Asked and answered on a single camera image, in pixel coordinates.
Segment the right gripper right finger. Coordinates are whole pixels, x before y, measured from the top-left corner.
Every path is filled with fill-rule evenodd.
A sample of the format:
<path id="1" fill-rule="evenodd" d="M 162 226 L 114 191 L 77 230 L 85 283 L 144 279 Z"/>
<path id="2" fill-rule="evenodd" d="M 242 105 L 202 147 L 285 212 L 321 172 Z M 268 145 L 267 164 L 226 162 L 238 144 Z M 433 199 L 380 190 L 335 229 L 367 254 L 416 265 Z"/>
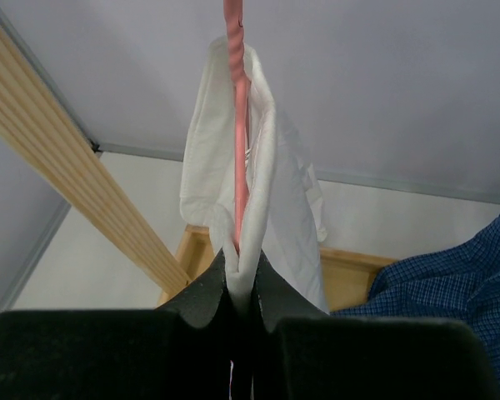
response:
<path id="1" fill-rule="evenodd" d="M 260 257 L 256 399 L 500 399 L 482 343 L 440 318 L 331 317 Z"/>

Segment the white shirt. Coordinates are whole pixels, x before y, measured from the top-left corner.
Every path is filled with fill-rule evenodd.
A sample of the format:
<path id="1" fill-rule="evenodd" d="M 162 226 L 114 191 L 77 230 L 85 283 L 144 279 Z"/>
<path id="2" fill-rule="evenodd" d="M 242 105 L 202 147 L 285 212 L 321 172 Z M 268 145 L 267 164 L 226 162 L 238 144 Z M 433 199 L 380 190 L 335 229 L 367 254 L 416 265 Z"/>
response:
<path id="1" fill-rule="evenodd" d="M 250 148 L 246 153 L 249 199 L 241 238 L 234 223 L 234 105 L 228 41 L 208 50 L 182 167 L 180 212 L 205 227 L 215 253 L 225 257 L 227 290 L 235 307 L 248 307 L 265 256 L 273 269 L 313 306 L 327 312 L 319 244 L 327 236 L 323 193 L 299 131 L 271 93 L 257 52 L 247 47 L 244 68 L 251 85 Z"/>

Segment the pink wire hanger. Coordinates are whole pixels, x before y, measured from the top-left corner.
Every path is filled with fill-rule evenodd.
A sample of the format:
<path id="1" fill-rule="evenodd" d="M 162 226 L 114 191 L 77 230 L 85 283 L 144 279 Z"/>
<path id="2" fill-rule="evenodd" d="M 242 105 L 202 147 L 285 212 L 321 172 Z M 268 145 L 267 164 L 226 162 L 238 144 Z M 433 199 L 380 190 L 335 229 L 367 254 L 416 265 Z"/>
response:
<path id="1" fill-rule="evenodd" d="M 249 80 L 244 69 L 243 2 L 224 1 L 223 13 L 227 31 L 228 66 L 234 90 L 234 245 L 239 253 L 243 215 L 248 201 L 245 157 Z"/>

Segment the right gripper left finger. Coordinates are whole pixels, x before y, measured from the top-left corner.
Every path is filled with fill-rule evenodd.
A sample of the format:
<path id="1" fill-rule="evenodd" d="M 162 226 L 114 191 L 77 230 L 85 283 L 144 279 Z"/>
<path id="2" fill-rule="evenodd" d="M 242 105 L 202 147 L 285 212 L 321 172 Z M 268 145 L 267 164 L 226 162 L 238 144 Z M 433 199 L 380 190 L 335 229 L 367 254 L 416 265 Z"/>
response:
<path id="1" fill-rule="evenodd" d="M 0 313 L 0 399 L 241 399 L 225 257 L 155 309 Z"/>

